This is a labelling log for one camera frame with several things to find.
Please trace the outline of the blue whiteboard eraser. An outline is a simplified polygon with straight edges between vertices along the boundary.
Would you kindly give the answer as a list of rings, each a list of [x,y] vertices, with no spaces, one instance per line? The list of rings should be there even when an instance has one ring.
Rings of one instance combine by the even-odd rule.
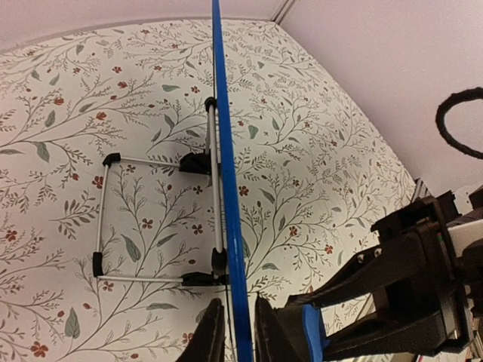
[[[303,306],[302,324],[309,361],[322,362],[325,356],[325,348],[328,346],[328,340],[320,310],[311,305]]]

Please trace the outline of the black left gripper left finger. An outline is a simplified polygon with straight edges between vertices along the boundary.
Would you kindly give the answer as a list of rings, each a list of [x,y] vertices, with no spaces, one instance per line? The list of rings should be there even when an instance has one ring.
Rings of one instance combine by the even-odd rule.
[[[225,308],[214,298],[205,309],[191,342],[180,355],[180,362],[220,362],[225,351]]]

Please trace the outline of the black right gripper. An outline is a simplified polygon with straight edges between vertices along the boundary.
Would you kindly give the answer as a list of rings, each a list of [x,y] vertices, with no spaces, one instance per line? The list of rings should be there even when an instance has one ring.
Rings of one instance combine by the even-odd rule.
[[[353,256],[326,284],[288,297],[288,304],[324,308],[384,288],[372,313],[328,336],[325,360],[411,353],[459,354],[482,316],[482,192],[472,211],[450,217],[452,201],[420,199],[373,226],[381,248]]]

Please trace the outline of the small blue-framed whiteboard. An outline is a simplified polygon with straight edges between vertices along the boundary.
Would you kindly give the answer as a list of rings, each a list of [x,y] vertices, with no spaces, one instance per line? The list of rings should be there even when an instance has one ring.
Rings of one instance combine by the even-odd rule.
[[[232,292],[232,325],[238,361],[254,359],[250,310],[244,264],[244,243],[238,207],[238,187],[229,113],[225,51],[223,47],[220,3],[212,2],[213,46],[217,108],[219,115],[221,173],[228,244],[229,279]]]

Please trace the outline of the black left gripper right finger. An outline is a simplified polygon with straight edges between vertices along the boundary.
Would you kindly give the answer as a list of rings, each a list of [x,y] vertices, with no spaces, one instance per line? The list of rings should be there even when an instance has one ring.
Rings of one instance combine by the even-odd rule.
[[[254,329],[256,361],[290,360],[291,350],[286,335],[272,306],[261,296],[257,296],[255,302]]]

